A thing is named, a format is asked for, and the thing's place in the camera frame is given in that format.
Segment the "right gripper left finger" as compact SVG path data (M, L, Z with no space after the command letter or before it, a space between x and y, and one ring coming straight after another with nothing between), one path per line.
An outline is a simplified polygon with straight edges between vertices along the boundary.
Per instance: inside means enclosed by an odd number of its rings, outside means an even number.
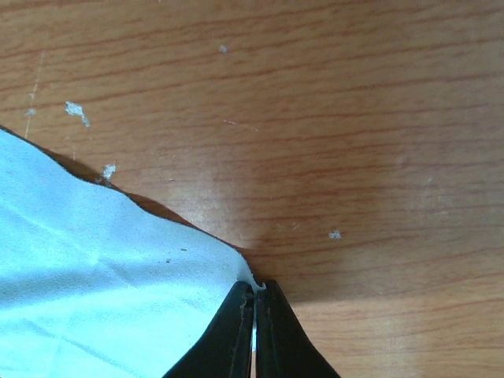
M165 374L177 377L249 377L254 291L235 283L198 342Z

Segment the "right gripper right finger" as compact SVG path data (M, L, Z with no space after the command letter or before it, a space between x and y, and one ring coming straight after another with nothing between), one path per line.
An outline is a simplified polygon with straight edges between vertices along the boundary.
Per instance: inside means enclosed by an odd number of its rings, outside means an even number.
M310 342L280 285L269 280L256 299L257 377L337 377Z

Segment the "light blue cleaning cloth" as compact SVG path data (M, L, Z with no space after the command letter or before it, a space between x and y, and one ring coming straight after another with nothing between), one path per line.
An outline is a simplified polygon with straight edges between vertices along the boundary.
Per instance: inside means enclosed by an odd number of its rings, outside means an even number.
M2 132L2 376L163 376L238 281L230 246Z

